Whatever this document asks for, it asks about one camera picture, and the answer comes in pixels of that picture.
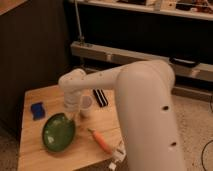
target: cable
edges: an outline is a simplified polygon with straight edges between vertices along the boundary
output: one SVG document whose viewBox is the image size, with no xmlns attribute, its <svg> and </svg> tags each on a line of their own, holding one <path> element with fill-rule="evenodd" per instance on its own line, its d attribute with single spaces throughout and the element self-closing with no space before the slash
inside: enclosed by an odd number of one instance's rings
<svg viewBox="0 0 213 171">
<path fill-rule="evenodd" d="M 211 95 L 211 98 L 210 98 L 210 108 L 211 108 L 211 111 L 213 113 L 213 106 L 212 106 L 212 103 L 213 103 L 213 92 L 212 92 L 212 95 Z"/>
<path fill-rule="evenodd" d="M 213 143 L 213 140 L 210 140 L 209 142 L 206 143 L 206 145 L 203 147 L 203 150 L 202 150 L 202 153 L 201 153 L 201 165 L 202 165 L 204 171 L 207 171 L 207 169 L 206 169 L 204 162 L 203 162 L 203 156 L 204 156 L 204 152 L 205 152 L 206 147 L 211 143 Z"/>
</svg>

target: metal rod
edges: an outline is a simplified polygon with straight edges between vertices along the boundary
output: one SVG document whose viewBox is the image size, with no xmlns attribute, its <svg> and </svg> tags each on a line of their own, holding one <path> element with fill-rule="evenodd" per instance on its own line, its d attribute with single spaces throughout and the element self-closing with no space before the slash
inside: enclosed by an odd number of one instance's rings
<svg viewBox="0 0 213 171">
<path fill-rule="evenodd" d="M 79 40 L 83 44 L 84 43 L 84 36 L 83 36 L 82 30 L 81 30 L 81 22 L 80 22 L 79 11 L 78 11 L 78 2 L 77 2 L 77 0 L 74 0 L 74 2 L 75 2 L 75 13 L 76 13 L 76 19 L 77 19 Z"/>
</svg>

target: dark wall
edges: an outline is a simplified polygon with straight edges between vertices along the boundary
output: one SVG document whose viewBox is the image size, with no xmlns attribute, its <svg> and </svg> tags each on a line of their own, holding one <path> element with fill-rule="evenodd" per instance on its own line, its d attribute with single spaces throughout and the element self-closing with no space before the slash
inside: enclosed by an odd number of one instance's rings
<svg viewBox="0 0 213 171">
<path fill-rule="evenodd" d="M 0 16 L 0 126 L 19 135 L 24 92 L 71 69 L 63 0 L 30 0 Z"/>
</svg>

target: black panel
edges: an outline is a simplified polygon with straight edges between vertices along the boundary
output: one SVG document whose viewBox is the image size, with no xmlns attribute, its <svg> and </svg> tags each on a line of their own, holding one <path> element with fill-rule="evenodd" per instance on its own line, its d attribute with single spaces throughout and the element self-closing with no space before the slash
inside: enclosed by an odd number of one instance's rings
<svg viewBox="0 0 213 171">
<path fill-rule="evenodd" d="M 79 11 L 86 42 L 213 64 L 212 21 L 83 4 Z M 71 4 L 72 21 L 74 16 Z"/>
</svg>

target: shelf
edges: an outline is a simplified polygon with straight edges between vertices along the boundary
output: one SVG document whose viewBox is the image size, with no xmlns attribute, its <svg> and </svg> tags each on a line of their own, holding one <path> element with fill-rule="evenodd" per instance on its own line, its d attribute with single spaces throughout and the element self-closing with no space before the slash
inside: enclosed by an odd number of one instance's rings
<svg viewBox="0 0 213 171">
<path fill-rule="evenodd" d="M 126 4 L 119 3 L 115 0 L 78 0 L 79 4 L 84 5 L 93 5 L 107 8 L 115 8 L 115 9 L 123 9 L 129 11 L 137 11 L 137 12 L 147 12 L 161 15 L 169 15 L 169 16 L 177 16 L 177 17 L 185 17 L 185 18 L 193 18 L 200 20 L 208 20 L 213 21 L 213 14 L 201 13 L 201 12 L 193 12 L 193 11 L 182 11 L 182 10 L 169 10 L 169 9 L 160 9 L 155 10 L 153 6 L 145 6 L 145 5 L 134 5 L 134 4 Z"/>
<path fill-rule="evenodd" d="M 10 11 L 26 1 L 27 0 L 0 0 L 0 15 Z"/>
</svg>

